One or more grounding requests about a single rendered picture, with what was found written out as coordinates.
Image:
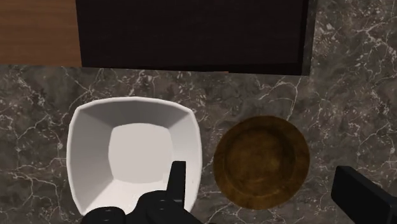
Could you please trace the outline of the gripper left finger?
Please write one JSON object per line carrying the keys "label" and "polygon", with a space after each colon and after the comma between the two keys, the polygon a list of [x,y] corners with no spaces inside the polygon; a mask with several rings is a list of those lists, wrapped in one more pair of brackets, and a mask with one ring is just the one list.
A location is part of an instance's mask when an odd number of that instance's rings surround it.
{"label": "gripper left finger", "polygon": [[166,190],[143,194],[129,214],[119,207],[96,208],[81,224],[202,224],[184,208],[185,181],[186,162],[174,161]]}

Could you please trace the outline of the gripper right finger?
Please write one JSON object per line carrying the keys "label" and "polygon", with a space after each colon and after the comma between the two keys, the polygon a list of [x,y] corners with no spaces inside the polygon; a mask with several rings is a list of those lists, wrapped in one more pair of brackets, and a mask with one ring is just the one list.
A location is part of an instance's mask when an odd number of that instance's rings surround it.
{"label": "gripper right finger", "polygon": [[355,224],[397,224],[397,197],[350,166],[336,167],[331,198]]}

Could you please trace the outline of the white square bowl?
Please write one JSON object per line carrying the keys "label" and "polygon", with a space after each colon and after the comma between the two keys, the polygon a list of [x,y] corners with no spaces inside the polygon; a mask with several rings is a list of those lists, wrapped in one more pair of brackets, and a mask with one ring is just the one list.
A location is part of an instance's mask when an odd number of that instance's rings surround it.
{"label": "white square bowl", "polygon": [[115,206],[131,212],[139,197],[164,190],[174,161],[186,162],[191,211],[202,173],[200,129],[193,111],[148,97],[112,97],[78,106],[69,125],[67,175],[80,214]]}

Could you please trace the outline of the brown wooden round plate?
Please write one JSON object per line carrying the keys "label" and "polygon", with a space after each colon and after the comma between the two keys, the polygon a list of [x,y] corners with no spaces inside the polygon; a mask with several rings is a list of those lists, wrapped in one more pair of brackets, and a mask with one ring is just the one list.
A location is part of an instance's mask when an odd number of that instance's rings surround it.
{"label": "brown wooden round plate", "polygon": [[229,129],[213,156],[213,174],[222,194],[247,209],[270,209],[303,185],[310,153],[303,134],[287,120],[254,116]]}

